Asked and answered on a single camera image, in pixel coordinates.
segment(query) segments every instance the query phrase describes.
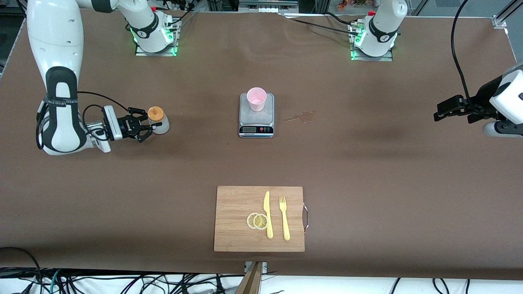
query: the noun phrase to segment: cutting board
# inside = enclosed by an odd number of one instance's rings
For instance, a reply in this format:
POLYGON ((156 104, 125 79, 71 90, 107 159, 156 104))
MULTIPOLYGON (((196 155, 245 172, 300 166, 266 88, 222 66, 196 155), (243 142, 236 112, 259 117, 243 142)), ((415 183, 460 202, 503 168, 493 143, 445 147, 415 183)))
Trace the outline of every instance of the cutting board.
POLYGON ((217 252, 304 252, 302 187, 219 186, 216 197, 214 251, 217 252), (251 229, 247 217, 263 210, 265 192, 270 192, 270 218, 274 237, 266 230, 251 229), (283 239, 280 196, 287 203, 291 239, 283 239))

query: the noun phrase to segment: kitchen scale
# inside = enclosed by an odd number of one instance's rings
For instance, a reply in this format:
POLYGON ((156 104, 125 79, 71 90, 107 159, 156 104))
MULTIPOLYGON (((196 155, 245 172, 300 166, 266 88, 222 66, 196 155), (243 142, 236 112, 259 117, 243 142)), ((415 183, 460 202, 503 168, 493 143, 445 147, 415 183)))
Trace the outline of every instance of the kitchen scale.
POLYGON ((274 136, 274 96, 267 93, 262 111, 253 111, 247 93, 240 95, 240 124, 238 135, 242 138, 272 138, 274 136))

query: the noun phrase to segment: bottle cap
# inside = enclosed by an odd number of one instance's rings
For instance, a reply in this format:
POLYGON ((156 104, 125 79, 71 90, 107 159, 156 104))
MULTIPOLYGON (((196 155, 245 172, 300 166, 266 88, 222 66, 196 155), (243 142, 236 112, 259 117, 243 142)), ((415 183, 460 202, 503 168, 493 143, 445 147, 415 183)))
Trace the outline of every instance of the bottle cap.
POLYGON ((152 121, 161 121, 164 117, 164 112, 162 108, 153 106, 147 111, 147 116, 152 121))

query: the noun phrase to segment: lemon slice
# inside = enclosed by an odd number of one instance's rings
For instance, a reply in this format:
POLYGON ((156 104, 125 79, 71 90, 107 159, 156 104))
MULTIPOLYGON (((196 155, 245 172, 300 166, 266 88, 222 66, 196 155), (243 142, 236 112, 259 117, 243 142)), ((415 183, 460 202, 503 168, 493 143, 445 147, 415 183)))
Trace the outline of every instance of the lemon slice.
POLYGON ((255 216, 254 227, 259 230, 264 230, 267 227, 267 216, 261 213, 255 216))
POLYGON ((256 212, 253 212, 253 213, 249 214, 249 216, 247 217, 247 225, 249 226, 249 228, 254 229, 254 230, 256 230, 256 227, 254 226, 254 218, 257 215, 258 214, 256 212))

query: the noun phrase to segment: pink cup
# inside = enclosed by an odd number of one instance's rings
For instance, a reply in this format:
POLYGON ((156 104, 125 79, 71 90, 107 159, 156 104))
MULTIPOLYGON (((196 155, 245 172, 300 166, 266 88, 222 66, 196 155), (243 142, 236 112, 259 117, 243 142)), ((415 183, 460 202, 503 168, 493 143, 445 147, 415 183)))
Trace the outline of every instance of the pink cup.
POLYGON ((267 100, 267 92, 262 88, 252 88, 247 92, 247 101, 253 111, 262 111, 267 100))

